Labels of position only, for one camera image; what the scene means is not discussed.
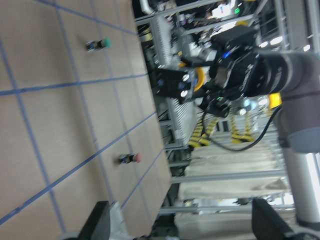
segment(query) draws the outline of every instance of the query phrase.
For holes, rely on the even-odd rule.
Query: light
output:
[[[182,91],[180,93],[180,96],[184,98],[185,96],[187,96],[187,94],[188,94],[188,91]]]
[[[232,21],[232,22],[229,22],[229,23],[226,23],[226,24],[220,26],[219,33],[227,31],[229,29],[232,29],[236,24],[237,24],[237,21]]]
[[[248,98],[243,101],[243,106],[244,107],[248,107],[250,104],[251,104],[251,101]]]
[[[231,0],[230,8],[232,9],[236,5],[236,0]]]
[[[269,95],[269,109],[273,109],[282,104],[280,93],[272,93]]]
[[[260,48],[265,48],[266,46],[268,46],[268,42],[267,41],[264,41],[263,43],[261,43],[259,45]]]
[[[229,4],[220,4],[217,8],[213,9],[212,16],[214,18],[220,19],[231,14],[231,8]]]
[[[247,110],[245,110],[244,108],[241,108],[240,110],[239,110],[239,115],[245,115],[247,113]]]
[[[265,105],[268,104],[268,102],[269,102],[269,100],[268,100],[267,98],[262,98],[262,99],[260,99],[260,100],[258,101],[258,105],[259,105],[259,106],[265,106]]]
[[[183,75],[183,77],[182,77],[182,81],[187,81],[188,79],[189,79],[189,77],[190,77],[190,75],[189,74],[185,74],[185,75]]]
[[[276,45],[282,42],[284,38],[282,36],[278,36],[270,41],[270,45]]]
[[[230,51],[227,51],[227,52],[225,52],[225,53],[222,55],[222,57],[225,59],[225,58],[227,58],[230,54],[231,54],[231,52],[230,52]]]
[[[310,50],[310,44],[308,44],[308,45],[305,45],[304,47],[303,47],[303,51],[309,51]]]

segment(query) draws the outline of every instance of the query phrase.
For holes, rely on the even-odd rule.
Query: silver cylinder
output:
[[[320,230],[319,154],[296,153],[283,148],[297,221],[301,226]]]

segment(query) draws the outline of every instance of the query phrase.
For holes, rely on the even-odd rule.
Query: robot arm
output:
[[[223,43],[211,67],[219,95],[235,100],[280,92],[283,113],[278,126],[285,128],[289,145],[298,153],[320,152],[320,59],[309,52],[250,46],[248,36],[254,31],[237,26],[212,38],[213,46]]]

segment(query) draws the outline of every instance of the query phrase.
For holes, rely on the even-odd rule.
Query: metal bar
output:
[[[195,27],[193,29],[189,29],[189,30],[184,31],[183,35],[193,34],[193,33],[196,33],[196,32],[202,32],[202,31],[205,31],[205,30],[208,30],[208,29],[219,27],[219,26],[224,25],[224,24],[232,23],[234,21],[249,20],[249,19],[252,19],[254,16],[255,16],[254,14],[250,14],[250,15],[246,15],[246,16],[240,16],[240,17],[236,17],[236,18],[220,21],[220,22],[209,24],[209,25],[206,25],[206,26]]]
[[[156,33],[155,33],[155,30],[158,29],[156,24],[157,23],[155,21],[151,21],[150,22],[151,32],[152,32],[152,35],[153,35],[152,40],[153,40],[153,43],[154,43],[155,51],[156,51],[157,56],[159,58],[159,62],[160,62],[161,65],[164,65],[165,64],[165,57],[164,57],[163,54],[159,54],[159,53],[162,53],[162,49],[161,49],[160,39],[158,37],[156,37]]]
[[[164,120],[164,121],[159,121],[160,126],[168,126],[171,125],[172,121],[171,120]]]
[[[313,50],[320,53],[320,17],[319,17],[319,1],[308,0],[308,15],[310,16]]]
[[[178,123],[178,120],[177,120],[177,113],[175,112],[175,106],[174,106],[174,103],[173,103],[173,100],[171,98],[166,98],[166,102],[167,102],[167,105],[168,105],[168,112],[169,112],[169,117],[172,121],[172,128],[173,128],[173,134],[174,134],[174,141],[176,143],[179,143],[181,142],[181,133],[180,133],[180,128],[179,128],[179,123]]]
[[[264,33],[264,34],[262,35],[262,37],[268,36],[269,38],[271,38],[271,37],[273,37],[272,34],[273,34],[274,36],[277,36],[277,35],[278,35],[277,30],[278,30],[278,27],[272,28],[270,31],[267,31],[266,33]]]
[[[135,24],[137,26],[141,26],[143,24],[149,24],[151,21],[152,21],[152,17],[148,17],[148,18],[145,18],[145,19],[141,19],[140,21],[136,21]]]
[[[256,8],[256,10],[254,11],[254,14],[253,14],[253,17],[252,17],[252,20],[249,22],[249,26],[251,26],[256,17],[259,15],[259,13],[262,11],[262,9],[265,7],[265,5],[267,4],[268,0],[263,0],[260,2],[260,4],[258,5],[258,7]]]
[[[260,24],[260,26],[262,27],[262,26],[264,26],[264,25],[266,25],[266,24],[268,24],[268,23],[272,22],[272,21],[273,21],[273,20],[275,20],[275,19],[277,19],[277,17],[276,17],[276,16],[274,16],[274,17],[270,18],[268,21],[265,21],[263,24]]]
[[[167,150],[167,151],[168,150],[182,150],[182,149],[187,149],[187,148],[188,148],[187,145],[180,146],[180,145],[178,145],[176,143],[169,143],[169,144],[166,144],[164,146],[164,149]]]
[[[286,26],[285,26],[285,11],[284,11],[284,3],[282,0],[275,0],[275,14],[276,14],[276,21],[278,24],[279,33],[282,36],[281,47],[283,50],[287,49],[289,46],[288,37],[286,33]]]
[[[294,205],[272,205],[273,209],[294,209]],[[176,207],[162,207],[158,214],[159,215],[170,215],[176,213],[194,213],[200,211],[248,211],[252,210],[252,206],[176,206]]]
[[[164,16],[165,15],[171,15],[171,14],[175,14],[175,13],[182,12],[182,11],[185,11],[185,10],[195,9],[195,8],[198,8],[198,7],[201,7],[201,6],[205,6],[205,5],[208,5],[208,4],[213,4],[213,3],[216,3],[216,2],[219,2],[219,1],[220,0],[201,0],[201,1],[192,2],[192,3],[188,3],[188,4],[185,4],[185,5],[182,5],[182,6],[177,6],[177,7],[172,8],[172,9],[168,9],[168,10],[164,10],[164,11],[158,11],[155,14],[151,14],[151,15],[148,15],[148,16],[138,17],[138,18],[135,19],[135,22],[138,23],[141,20],[152,18],[153,16],[157,16],[157,15],[164,15]]]
[[[298,223],[320,223],[320,166],[317,154],[283,148]]]
[[[171,183],[172,184],[179,184],[179,183],[233,180],[233,179],[255,179],[255,178],[267,178],[267,177],[284,177],[286,175],[287,175],[286,170],[272,170],[272,171],[253,171],[253,172],[202,175],[202,176],[173,176],[171,178]]]
[[[184,160],[184,161],[174,161],[169,163],[170,168],[176,168],[176,167],[186,167],[189,166],[190,160]]]
[[[168,115],[168,110],[165,110],[163,113],[161,113],[161,115],[158,116],[158,121],[160,121],[161,119],[163,119],[167,115]]]
[[[287,36],[290,43],[290,49],[302,49],[308,44],[307,16],[305,11],[305,1],[301,0],[283,0]]]

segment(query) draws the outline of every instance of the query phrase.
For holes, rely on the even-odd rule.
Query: yellow part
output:
[[[215,117],[208,125],[208,127],[205,129],[205,134],[210,138],[212,134],[215,131],[215,127],[218,122],[218,117]]]
[[[188,145],[193,147],[194,149],[202,147],[202,145],[200,143],[196,142],[196,141],[189,141]]]
[[[242,144],[242,143],[243,143],[240,139],[235,139],[235,138],[232,138],[232,139],[231,139],[231,142],[232,142],[233,144]]]
[[[248,135],[243,135],[241,137],[241,141],[242,142],[253,142],[255,139],[252,136],[248,136]]]
[[[202,128],[193,130],[192,134],[198,134],[202,132]]]
[[[247,21],[237,21],[235,25],[236,26],[238,26],[238,25],[248,26],[248,22]]]
[[[179,64],[179,68],[182,68],[182,67],[185,67],[186,64],[184,62],[181,62]],[[198,76],[198,82],[196,83],[195,87],[194,87],[194,92],[198,91],[202,85],[205,83],[205,79],[206,79],[206,76],[205,76],[205,72],[203,71],[202,67],[196,67],[195,68],[195,72]]]
[[[281,95],[279,92],[269,95],[269,108],[273,109],[282,104]]]
[[[190,141],[198,142],[199,140],[200,140],[200,137],[195,137],[195,136],[190,137]]]
[[[201,138],[200,141],[199,141],[199,143],[201,143],[201,144],[204,145],[204,146],[209,146],[209,145],[210,145],[210,140]]]

